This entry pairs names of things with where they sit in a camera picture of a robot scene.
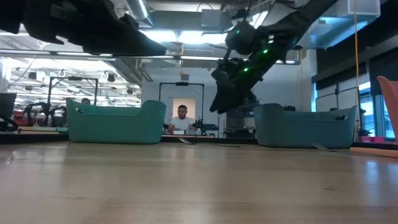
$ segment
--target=metal frame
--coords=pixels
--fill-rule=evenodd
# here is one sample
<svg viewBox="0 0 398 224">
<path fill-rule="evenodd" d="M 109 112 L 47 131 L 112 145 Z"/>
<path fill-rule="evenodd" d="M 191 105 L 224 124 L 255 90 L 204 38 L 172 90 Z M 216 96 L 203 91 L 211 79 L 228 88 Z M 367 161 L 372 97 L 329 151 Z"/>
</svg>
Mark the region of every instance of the metal frame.
<svg viewBox="0 0 398 224">
<path fill-rule="evenodd" d="M 159 83 L 159 101 L 160 101 L 160 97 L 162 96 L 162 85 L 176 85 L 176 86 L 178 86 L 178 84 L 179 84 L 179 82 L 176 82 L 176 83 L 164 83 L 164 82 L 161 82 L 161 83 Z M 205 104 L 205 84 L 203 84 L 203 83 L 186 83 L 186 84 L 188 84 L 187 86 L 189 86 L 189 85 L 200 85 L 201 87 L 202 87 L 202 92 L 201 92 L 201 118 L 202 119 L 204 119 L 203 118 L 203 107 L 204 107 L 204 104 Z"/>
<path fill-rule="evenodd" d="M 47 98 L 47 103 L 50 105 L 51 101 L 51 91 L 52 88 L 55 87 L 57 84 L 52 86 L 52 80 L 70 80 L 70 81 L 82 81 L 82 80 L 94 80 L 95 81 L 95 92 L 94 92 L 94 106 L 97 105 L 97 91 L 98 91 L 98 79 L 97 78 L 83 78 L 83 77 L 50 77 L 50 84 L 49 84 L 49 97 Z"/>
</svg>

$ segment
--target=exposed duct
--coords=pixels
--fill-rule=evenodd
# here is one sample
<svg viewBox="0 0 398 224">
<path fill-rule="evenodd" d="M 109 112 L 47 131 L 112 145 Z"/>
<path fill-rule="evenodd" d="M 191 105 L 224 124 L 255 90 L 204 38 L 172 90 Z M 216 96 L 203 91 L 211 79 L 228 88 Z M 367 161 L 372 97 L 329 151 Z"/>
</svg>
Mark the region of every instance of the exposed duct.
<svg viewBox="0 0 398 224">
<path fill-rule="evenodd" d="M 127 8 L 133 18 L 153 26 L 149 13 L 150 8 L 145 0 L 126 0 Z"/>
</svg>

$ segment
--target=table surface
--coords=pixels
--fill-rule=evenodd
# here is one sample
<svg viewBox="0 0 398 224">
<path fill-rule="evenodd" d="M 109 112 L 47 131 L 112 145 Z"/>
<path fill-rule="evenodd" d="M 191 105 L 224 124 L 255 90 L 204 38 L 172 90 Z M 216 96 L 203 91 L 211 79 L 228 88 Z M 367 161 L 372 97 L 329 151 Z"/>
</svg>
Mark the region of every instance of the table surface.
<svg viewBox="0 0 398 224">
<path fill-rule="evenodd" d="M 0 223 L 396 223 L 398 160 L 205 144 L 0 148 Z"/>
</svg>

